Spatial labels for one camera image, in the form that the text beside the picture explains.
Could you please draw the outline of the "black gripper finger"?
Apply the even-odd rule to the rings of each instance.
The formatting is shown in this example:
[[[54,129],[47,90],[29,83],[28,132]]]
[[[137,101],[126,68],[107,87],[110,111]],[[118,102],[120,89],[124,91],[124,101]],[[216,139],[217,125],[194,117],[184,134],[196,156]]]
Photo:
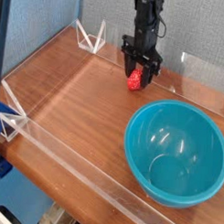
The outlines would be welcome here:
[[[153,76],[155,74],[155,65],[143,66],[143,73],[141,78],[141,87],[144,89],[148,84],[152,82]]]
[[[124,55],[124,69],[125,69],[125,74],[127,78],[131,76],[132,71],[135,69],[135,67],[136,67],[136,61],[133,58],[133,56],[129,54],[125,54]]]

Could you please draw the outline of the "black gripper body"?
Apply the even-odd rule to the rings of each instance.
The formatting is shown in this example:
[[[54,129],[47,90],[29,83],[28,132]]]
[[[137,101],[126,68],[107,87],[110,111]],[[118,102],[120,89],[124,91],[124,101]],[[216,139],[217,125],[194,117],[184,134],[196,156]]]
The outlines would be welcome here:
[[[133,36],[123,35],[122,53],[133,56],[136,64],[152,66],[155,65],[155,75],[159,73],[163,58],[156,49],[159,27],[135,29]]]

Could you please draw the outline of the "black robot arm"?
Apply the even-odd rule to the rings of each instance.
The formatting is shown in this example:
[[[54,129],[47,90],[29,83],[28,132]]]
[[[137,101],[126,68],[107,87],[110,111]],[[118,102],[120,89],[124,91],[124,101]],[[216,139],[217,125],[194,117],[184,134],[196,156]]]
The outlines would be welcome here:
[[[133,37],[123,35],[124,69],[130,91],[142,90],[158,75],[162,57],[156,50],[164,0],[135,0]]]

